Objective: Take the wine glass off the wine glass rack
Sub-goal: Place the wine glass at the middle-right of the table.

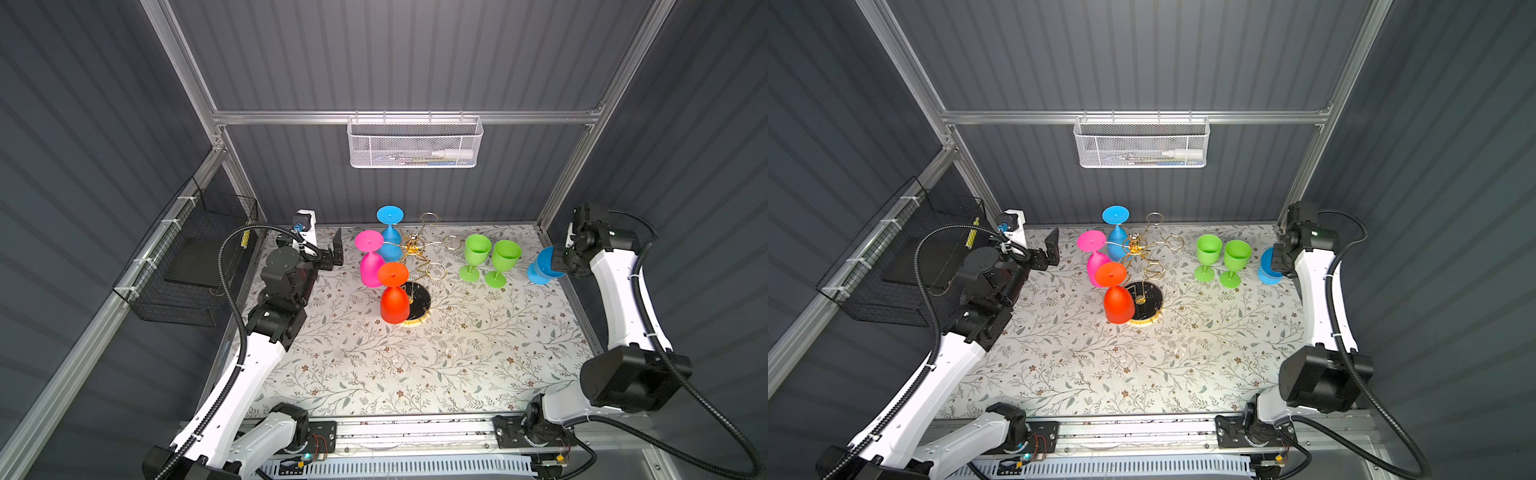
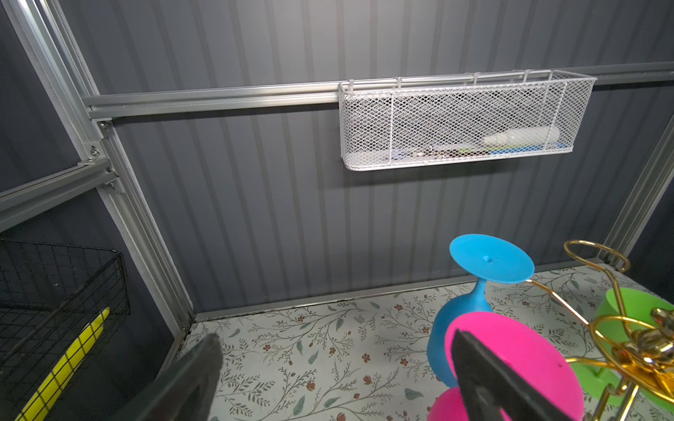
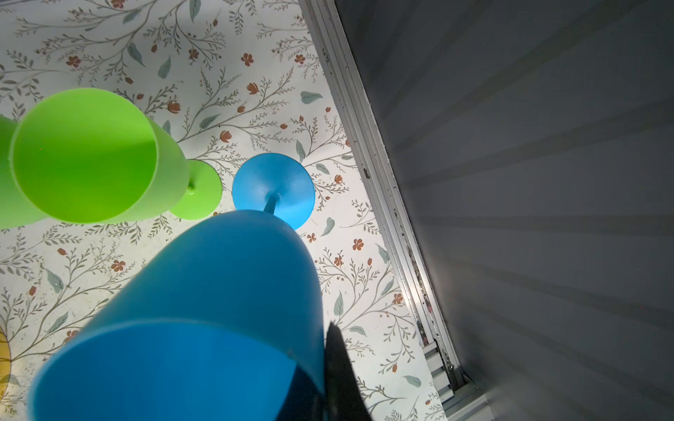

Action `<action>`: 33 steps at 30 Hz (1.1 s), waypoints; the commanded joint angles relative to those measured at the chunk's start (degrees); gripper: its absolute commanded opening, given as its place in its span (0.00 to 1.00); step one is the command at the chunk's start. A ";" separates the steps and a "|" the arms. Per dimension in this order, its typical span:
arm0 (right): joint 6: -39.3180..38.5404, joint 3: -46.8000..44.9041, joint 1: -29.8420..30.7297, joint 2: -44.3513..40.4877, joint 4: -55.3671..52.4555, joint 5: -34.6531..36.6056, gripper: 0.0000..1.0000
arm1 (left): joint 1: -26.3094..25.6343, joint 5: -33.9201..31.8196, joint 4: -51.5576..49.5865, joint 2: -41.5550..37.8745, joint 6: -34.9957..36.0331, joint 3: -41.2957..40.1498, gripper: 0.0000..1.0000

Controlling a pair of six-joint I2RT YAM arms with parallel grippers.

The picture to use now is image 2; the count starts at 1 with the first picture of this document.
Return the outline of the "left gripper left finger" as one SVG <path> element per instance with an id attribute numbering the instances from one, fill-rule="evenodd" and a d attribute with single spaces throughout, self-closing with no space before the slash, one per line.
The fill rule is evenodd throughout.
<path id="1" fill-rule="evenodd" d="M 219 336 L 208 334 L 111 419 L 207 420 L 222 366 Z"/>

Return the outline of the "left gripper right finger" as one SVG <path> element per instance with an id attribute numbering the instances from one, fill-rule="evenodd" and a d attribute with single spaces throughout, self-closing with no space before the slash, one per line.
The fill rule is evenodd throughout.
<path id="1" fill-rule="evenodd" d="M 569 419 L 472 333 L 457 330 L 450 350 L 470 420 Z"/>

